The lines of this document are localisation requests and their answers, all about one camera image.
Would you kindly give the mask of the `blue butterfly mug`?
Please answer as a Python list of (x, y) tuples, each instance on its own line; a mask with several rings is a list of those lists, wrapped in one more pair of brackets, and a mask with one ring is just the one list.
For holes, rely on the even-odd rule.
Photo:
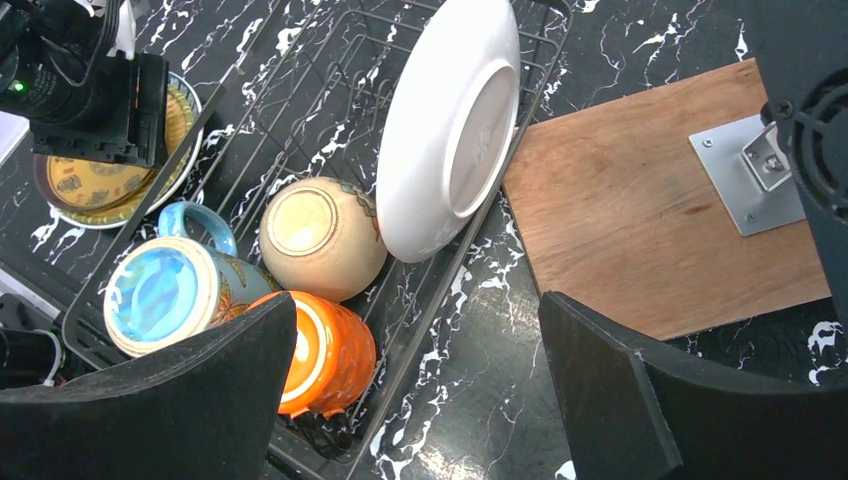
[(158, 233), (118, 264), (104, 292), (107, 333), (131, 357), (224, 324), (280, 288), (239, 258), (229, 224), (204, 205), (166, 206)]

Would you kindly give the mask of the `beige ceramic bowl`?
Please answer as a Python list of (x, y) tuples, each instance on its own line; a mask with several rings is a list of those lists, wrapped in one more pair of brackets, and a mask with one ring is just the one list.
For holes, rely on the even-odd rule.
[(260, 221), (262, 261), (286, 290), (343, 302), (365, 291), (388, 256), (374, 201), (359, 186), (310, 177), (283, 188)]

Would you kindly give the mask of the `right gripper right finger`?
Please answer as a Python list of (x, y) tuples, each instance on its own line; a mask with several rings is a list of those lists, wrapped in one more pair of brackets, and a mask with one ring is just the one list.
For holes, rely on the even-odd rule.
[(732, 369), (556, 291), (538, 310), (581, 479), (843, 479), (847, 390)]

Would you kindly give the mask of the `white plate red pattern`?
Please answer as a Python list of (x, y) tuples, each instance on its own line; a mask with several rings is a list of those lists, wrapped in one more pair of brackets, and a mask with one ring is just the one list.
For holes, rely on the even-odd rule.
[(518, 114), (519, 45), (508, 1), (447, 1), (416, 41), (378, 152), (377, 218), (395, 258), (433, 256), (493, 191)]

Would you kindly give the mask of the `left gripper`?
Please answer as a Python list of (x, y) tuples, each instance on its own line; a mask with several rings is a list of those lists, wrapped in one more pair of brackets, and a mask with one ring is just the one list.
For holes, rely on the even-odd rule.
[(37, 154), (145, 169), (168, 159), (169, 67), (137, 51), (145, 1), (4, 1), (1, 109)]

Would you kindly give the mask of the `yellow patterned plate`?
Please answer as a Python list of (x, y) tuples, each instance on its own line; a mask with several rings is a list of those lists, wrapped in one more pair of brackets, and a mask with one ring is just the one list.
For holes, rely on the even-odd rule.
[[(171, 72), (168, 78), (165, 122), (166, 154), (171, 155), (199, 117), (203, 105), (194, 88)], [(123, 226), (138, 209), (158, 171), (36, 155), (34, 180), (47, 204), (60, 219), (85, 229)]]

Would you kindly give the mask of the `orange ceramic mug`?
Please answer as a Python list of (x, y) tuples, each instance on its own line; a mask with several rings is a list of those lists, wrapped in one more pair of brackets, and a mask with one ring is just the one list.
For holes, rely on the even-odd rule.
[(290, 296), (296, 306), (297, 342), (278, 413), (329, 419), (369, 387), (377, 361), (374, 336), (347, 307), (303, 291)]

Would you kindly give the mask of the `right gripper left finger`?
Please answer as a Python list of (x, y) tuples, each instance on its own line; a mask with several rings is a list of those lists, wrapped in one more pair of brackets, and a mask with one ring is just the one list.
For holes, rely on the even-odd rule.
[(257, 479), (296, 344), (277, 293), (61, 387), (1, 394), (5, 479)]

